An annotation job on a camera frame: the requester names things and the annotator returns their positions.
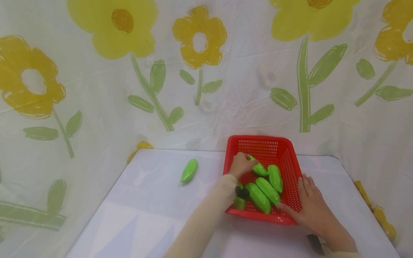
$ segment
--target forearm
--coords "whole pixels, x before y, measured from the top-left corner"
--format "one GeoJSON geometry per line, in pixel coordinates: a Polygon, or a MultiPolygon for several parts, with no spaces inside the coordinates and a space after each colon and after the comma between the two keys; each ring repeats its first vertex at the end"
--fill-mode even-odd
{"type": "Polygon", "coordinates": [[[333,230],[323,236],[324,240],[327,242],[329,248],[333,252],[349,252],[357,253],[356,242],[353,237],[348,233],[348,231],[339,223],[336,230],[333,230]]]}
{"type": "Polygon", "coordinates": [[[234,201],[236,186],[234,176],[222,176],[189,217],[164,258],[201,257],[220,216],[234,201]]]}

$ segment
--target hand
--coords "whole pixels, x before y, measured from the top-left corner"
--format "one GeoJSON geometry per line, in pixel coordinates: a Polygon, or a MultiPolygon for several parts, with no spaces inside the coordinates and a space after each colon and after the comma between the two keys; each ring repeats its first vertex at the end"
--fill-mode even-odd
{"type": "Polygon", "coordinates": [[[298,224],[306,227],[318,237],[322,237],[330,246],[331,251],[357,252],[354,239],[328,208],[314,180],[306,174],[298,179],[298,195],[301,212],[297,213],[285,204],[279,204],[278,207],[298,224]]]}
{"type": "Polygon", "coordinates": [[[238,180],[244,173],[251,171],[252,167],[257,164],[258,160],[252,161],[248,155],[238,152],[238,154],[234,156],[229,174],[238,180]]]}

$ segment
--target toy cucumber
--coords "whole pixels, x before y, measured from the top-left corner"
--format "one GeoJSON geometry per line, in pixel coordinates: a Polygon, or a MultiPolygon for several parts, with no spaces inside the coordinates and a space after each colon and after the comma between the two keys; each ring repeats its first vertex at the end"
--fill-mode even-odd
{"type": "Polygon", "coordinates": [[[181,182],[186,184],[194,177],[198,169],[198,161],[196,159],[191,159],[185,167],[182,173],[181,182]]]}
{"type": "Polygon", "coordinates": [[[281,194],[284,186],[281,178],[280,169],[276,165],[269,165],[268,173],[270,174],[270,184],[273,186],[275,190],[277,190],[277,192],[281,194]]]}
{"type": "Polygon", "coordinates": [[[271,204],[268,198],[254,183],[248,183],[245,188],[249,191],[249,197],[252,202],[265,214],[270,214],[271,204]]]}
{"type": "Polygon", "coordinates": [[[245,200],[239,197],[235,197],[233,206],[237,210],[245,210],[245,200]]]}
{"type": "MultiPolygon", "coordinates": [[[[248,155],[248,156],[251,158],[251,160],[255,160],[255,158],[254,158],[253,156],[251,156],[251,155],[248,155]]],[[[257,175],[262,176],[262,177],[268,175],[268,172],[267,172],[267,170],[265,169],[265,167],[264,167],[261,163],[259,163],[259,162],[258,162],[258,165],[255,165],[255,166],[252,168],[252,171],[253,171],[254,173],[256,173],[257,175]]]]}
{"type": "Polygon", "coordinates": [[[277,204],[281,202],[281,198],[278,195],[277,191],[270,185],[270,183],[263,178],[257,178],[255,180],[255,184],[258,186],[261,192],[263,192],[264,195],[267,196],[268,200],[270,200],[270,202],[276,208],[278,208],[277,204]]]}

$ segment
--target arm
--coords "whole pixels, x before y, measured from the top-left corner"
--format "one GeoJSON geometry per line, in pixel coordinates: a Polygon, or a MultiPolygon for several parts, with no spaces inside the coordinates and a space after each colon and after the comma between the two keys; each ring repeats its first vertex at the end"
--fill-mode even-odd
{"type": "Polygon", "coordinates": [[[278,207],[289,214],[298,224],[309,229],[313,234],[323,238],[327,245],[323,245],[327,257],[359,258],[357,246],[348,231],[328,208],[314,180],[303,174],[298,179],[298,194],[301,203],[301,212],[297,213],[284,204],[278,207]]]}
{"type": "Polygon", "coordinates": [[[195,209],[164,258],[202,256],[220,216],[234,201],[238,178],[257,164],[257,161],[248,159],[249,157],[241,152],[234,157],[229,174],[217,181],[208,196],[195,209]]]}

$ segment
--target beige sleeve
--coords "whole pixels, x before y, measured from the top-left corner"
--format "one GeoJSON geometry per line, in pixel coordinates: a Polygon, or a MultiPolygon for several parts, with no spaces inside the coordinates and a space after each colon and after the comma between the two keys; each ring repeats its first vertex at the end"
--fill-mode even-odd
{"type": "Polygon", "coordinates": [[[237,184],[233,175],[224,175],[216,182],[189,217],[164,258],[202,257],[220,216],[234,201],[237,184]]]}
{"type": "Polygon", "coordinates": [[[322,248],[328,258],[363,258],[359,253],[332,252],[327,244],[323,244],[322,248]]]}

